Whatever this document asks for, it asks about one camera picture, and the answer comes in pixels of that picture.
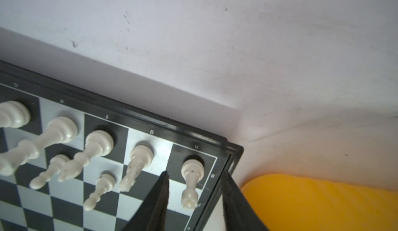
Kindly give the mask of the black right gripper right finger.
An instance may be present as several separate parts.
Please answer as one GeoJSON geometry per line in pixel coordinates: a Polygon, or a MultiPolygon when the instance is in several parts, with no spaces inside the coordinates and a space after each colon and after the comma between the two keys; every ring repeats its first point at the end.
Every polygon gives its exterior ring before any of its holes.
{"type": "Polygon", "coordinates": [[[221,176],[221,191],[227,231],[268,231],[227,171],[221,176]]]}

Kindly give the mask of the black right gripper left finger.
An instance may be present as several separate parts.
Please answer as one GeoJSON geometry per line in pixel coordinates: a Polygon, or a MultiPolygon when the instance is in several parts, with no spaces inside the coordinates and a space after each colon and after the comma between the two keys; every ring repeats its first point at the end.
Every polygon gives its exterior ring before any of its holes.
{"type": "Polygon", "coordinates": [[[169,203],[169,175],[162,172],[123,231],[164,231],[169,203]]]}

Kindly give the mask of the yellow tray with white pieces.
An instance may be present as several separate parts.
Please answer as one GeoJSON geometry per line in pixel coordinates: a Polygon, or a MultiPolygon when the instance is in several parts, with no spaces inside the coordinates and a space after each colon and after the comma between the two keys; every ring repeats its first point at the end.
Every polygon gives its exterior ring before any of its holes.
{"type": "Polygon", "coordinates": [[[241,189],[271,231],[396,231],[398,193],[284,174],[241,189]]]}

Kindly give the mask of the white rook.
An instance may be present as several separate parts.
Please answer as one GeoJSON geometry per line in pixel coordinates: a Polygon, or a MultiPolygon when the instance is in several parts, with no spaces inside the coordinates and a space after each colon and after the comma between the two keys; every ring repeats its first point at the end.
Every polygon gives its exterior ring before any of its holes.
{"type": "Polygon", "coordinates": [[[189,159],[183,163],[181,175],[186,182],[186,189],[181,196],[181,205],[186,209],[196,209],[199,202],[196,187],[204,177],[204,166],[197,159],[189,159]]]}

